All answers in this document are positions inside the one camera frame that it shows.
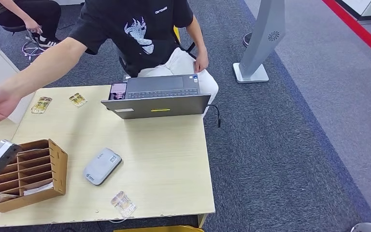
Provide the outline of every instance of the smartphone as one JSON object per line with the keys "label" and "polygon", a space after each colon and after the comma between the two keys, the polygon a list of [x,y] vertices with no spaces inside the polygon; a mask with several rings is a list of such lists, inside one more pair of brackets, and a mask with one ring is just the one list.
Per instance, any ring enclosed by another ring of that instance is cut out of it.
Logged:
{"label": "smartphone", "polygon": [[109,100],[123,100],[126,98],[127,83],[115,83],[110,88]]}

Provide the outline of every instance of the white pants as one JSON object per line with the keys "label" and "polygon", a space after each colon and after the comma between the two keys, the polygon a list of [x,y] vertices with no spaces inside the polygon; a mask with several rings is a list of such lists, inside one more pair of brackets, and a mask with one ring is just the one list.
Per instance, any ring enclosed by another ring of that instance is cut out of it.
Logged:
{"label": "white pants", "polygon": [[[148,76],[170,76],[170,75],[186,75],[194,73],[194,62],[187,52],[176,48],[170,56],[167,63],[158,65],[155,68],[143,69],[138,77]],[[207,70],[198,73],[200,83],[200,93],[211,94],[208,104],[211,104],[218,93],[218,85]],[[203,116],[207,113],[208,107],[205,109]]]}

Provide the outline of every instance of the open laptop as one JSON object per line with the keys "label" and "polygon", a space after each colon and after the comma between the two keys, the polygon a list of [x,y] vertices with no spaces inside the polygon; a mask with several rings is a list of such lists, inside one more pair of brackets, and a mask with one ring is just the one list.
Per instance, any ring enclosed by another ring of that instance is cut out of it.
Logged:
{"label": "open laptop", "polygon": [[125,99],[101,101],[123,119],[198,115],[210,94],[200,94],[197,74],[129,78]]}

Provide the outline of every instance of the black t-shirt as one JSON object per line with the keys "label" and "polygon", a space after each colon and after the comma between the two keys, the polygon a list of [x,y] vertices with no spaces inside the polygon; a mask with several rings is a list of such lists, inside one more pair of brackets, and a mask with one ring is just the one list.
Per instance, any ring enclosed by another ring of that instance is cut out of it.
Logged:
{"label": "black t-shirt", "polygon": [[178,47],[173,26],[192,21],[187,0],[86,0],[69,37],[93,55],[110,38],[125,61],[141,70],[166,63]]}

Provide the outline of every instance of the wooden organizer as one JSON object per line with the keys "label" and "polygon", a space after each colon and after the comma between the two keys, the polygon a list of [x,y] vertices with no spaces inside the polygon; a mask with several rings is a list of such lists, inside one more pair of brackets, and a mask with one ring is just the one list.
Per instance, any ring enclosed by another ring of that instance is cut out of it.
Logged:
{"label": "wooden organizer", "polygon": [[[0,193],[19,196],[0,203],[8,212],[66,193],[68,155],[52,140],[20,144],[22,152],[0,172]],[[53,182],[53,188],[24,196],[24,191]]]}

